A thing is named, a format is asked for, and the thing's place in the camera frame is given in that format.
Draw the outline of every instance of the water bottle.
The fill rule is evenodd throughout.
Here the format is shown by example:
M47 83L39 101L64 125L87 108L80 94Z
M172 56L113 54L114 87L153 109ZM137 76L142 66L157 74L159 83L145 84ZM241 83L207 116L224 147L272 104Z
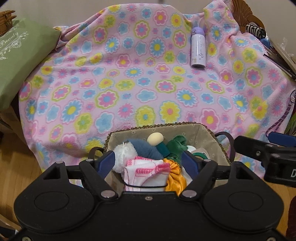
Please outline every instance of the water bottle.
M206 66L205 32L200 27L192 29L191 67L204 69Z

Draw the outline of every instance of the zebra print object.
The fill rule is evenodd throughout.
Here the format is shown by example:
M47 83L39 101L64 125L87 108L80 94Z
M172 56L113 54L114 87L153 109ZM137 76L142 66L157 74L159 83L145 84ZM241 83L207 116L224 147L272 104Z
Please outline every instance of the zebra print object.
M253 24L247 24L246 31L258 39L264 39L266 37L266 31L263 28Z

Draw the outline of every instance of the yellow satin fabric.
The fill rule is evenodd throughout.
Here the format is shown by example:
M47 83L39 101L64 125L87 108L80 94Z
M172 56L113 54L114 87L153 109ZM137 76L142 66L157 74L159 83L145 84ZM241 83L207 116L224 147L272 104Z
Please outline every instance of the yellow satin fabric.
M173 160L164 159L166 163L170 164L170 174L168 176L168 185L165 187L166 191L175 191L179 196L186 188L186 179L181 175L181 168L178 163Z

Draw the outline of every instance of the purple lanyard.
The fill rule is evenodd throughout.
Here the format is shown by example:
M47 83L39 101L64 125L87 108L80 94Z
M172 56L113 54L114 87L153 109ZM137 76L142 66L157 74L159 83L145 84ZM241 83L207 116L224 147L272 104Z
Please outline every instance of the purple lanyard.
M295 99L296 99L296 90L293 90L292 93L290 94L290 101L289 101L289 104L288 104L288 107L287 107L285 113L282 115L282 117L276 123L274 123L271 127L268 128L268 130L265 133L266 137L268 137L268 133L275 126L276 126L276 128L275 128L274 132L276 132L279 129L282 122L285 120L285 118L289 114L289 112L291 110L291 106L295 103Z

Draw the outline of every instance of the fabric-lined basket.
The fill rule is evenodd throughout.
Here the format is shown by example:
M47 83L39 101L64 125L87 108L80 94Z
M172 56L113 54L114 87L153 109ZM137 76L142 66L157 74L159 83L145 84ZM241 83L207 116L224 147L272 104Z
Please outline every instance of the fabric-lined basket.
M16 15L11 14L14 12L14 10L0 12L0 36L12 28L12 20L16 18Z
M192 145L195 148L203 147L209 154L210 159L216 161L219 165L230 166L234 161L235 151L233 148L233 138L228 133L214 134L205 125L196 122L182 122L174 124L160 124L154 126L135 127L127 130L119 130L111 132L107 137L104 152L114 150L114 148L122 144L126 139L144 139L153 132L160 132L164 136L164 143L173 139L176 135L182 134L187 138L187 145ZM218 142L216 136L225 134L231 144L231 153L228 157L222 145ZM105 178L106 182L117 192L121 193L124 190L124 184L120 174L111 171ZM216 181L215 186L225 184L227 180Z

